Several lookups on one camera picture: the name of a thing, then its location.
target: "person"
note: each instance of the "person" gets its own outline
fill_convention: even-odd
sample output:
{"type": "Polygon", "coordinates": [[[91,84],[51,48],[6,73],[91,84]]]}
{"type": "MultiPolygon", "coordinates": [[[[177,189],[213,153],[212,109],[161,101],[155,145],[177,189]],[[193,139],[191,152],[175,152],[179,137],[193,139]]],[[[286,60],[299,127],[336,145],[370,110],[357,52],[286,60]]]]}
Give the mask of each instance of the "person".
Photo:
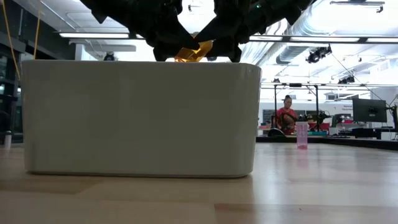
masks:
{"type": "Polygon", "coordinates": [[[297,120],[296,112],[290,108],[292,106],[292,98],[285,96],[284,107],[276,111],[277,128],[285,134],[294,133],[295,121],[297,120]]]}

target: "air duct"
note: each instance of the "air duct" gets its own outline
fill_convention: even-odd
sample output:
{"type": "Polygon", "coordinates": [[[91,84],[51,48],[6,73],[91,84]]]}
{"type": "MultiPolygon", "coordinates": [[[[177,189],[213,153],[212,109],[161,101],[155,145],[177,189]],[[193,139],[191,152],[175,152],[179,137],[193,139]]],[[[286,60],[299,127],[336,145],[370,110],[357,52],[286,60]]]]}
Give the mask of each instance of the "air duct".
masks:
{"type": "MultiPolygon", "coordinates": [[[[330,10],[327,10],[328,7],[330,7],[330,0],[318,0],[300,16],[294,25],[286,29],[284,35],[330,35],[336,28],[330,26],[331,24],[319,23],[322,17],[332,18],[334,16],[330,10]]],[[[256,65],[261,67],[270,60],[276,60],[276,63],[280,65],[287,65],[307,49],[308,46],[305,45],[289,46],[285,43],[276,43],[256,65]]]]}

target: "black monitor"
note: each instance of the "black monitor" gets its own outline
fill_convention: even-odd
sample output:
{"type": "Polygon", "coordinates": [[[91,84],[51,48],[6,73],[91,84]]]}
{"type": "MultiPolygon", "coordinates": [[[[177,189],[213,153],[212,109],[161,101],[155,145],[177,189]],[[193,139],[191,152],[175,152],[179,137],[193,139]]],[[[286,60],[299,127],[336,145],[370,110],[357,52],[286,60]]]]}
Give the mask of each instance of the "black monitor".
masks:
{"type": "Polygon", "coordinates": [[[354,121],[387,122],[387,106],[385,100],[353,99],[354,121]]]}

